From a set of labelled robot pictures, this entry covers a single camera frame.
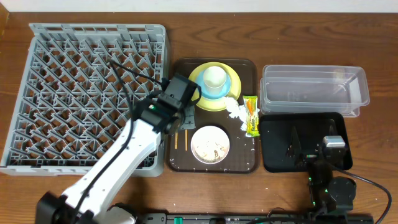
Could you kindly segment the wooden chopstick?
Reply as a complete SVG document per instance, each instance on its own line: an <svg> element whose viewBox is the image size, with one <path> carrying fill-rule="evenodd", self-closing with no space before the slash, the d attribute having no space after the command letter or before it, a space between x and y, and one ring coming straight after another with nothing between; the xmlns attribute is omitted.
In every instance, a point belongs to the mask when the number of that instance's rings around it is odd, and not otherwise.
<svg viewBox="0 0 398 224"><path fill-rule="evenodd" d="M188 130L185 130L185 151L188 151Z"/></svg>
<svg viewBox="0 0 398 224"><path fill-rule="evenodd" d="M178 132L175 133L174 149L178 149Z"/></svg>

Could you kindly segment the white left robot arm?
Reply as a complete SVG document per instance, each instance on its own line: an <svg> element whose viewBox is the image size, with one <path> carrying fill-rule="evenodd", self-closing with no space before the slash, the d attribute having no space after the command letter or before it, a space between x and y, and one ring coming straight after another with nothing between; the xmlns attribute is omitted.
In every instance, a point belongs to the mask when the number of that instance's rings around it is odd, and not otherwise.
<svg viewBox="0 0 398 224"><path fill-rule="evenodd" d="M37 203L36 223L136 223L137 216L112 201L132 173L175 133L185 109L199 102L200 85L181 75L164 80L130 107L131 119L96 164L59 197L47 192Z"/></svg>

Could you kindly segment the white bowl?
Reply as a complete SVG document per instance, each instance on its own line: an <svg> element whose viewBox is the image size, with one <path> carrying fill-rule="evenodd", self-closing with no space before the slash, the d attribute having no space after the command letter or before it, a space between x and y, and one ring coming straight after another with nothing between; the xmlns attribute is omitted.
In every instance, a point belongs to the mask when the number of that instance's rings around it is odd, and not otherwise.
<svg viewBox="0 0 398 224"><path fill-rule="evenodd" d="M192 136L190 143L194 157L204 164L217 164L230 150L230 140L225 131L217 126L204 126Z"/></svg>

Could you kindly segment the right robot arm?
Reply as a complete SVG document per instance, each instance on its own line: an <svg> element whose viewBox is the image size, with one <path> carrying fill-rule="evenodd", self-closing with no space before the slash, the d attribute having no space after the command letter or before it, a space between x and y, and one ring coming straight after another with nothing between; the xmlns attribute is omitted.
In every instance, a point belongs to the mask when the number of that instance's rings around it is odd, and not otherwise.
<svg viewBox="0 0 398 224"><path fill-rule="evenodd" d="M333 175L334 164L343 160L348 148L341 136L325 136L312 154L302 152L298 132L292 128L286 156L294 166L306 169L313 208L307 217L312 221L347 223L347 212L353 209L356 195L354 180Z"/></svg>

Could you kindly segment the white napkin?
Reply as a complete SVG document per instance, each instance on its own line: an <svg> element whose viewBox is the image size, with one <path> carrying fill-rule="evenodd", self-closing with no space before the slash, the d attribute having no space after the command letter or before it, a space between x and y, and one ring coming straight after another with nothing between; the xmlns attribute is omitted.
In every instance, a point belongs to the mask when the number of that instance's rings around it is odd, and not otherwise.
<svg viewBox="0 0 398 224"><path fill-rule="evenodd" d="M231 118L237 118L240 120L240 122L242 122L240 129L242 131L247 130L247 124L246 124L246 109L244 106L244 100L243 100L243 104L239 105L238 101L235 100L232 97L225 97L224 98L224 102L226 105L226 110L229 113L229 117Z"/></svg>

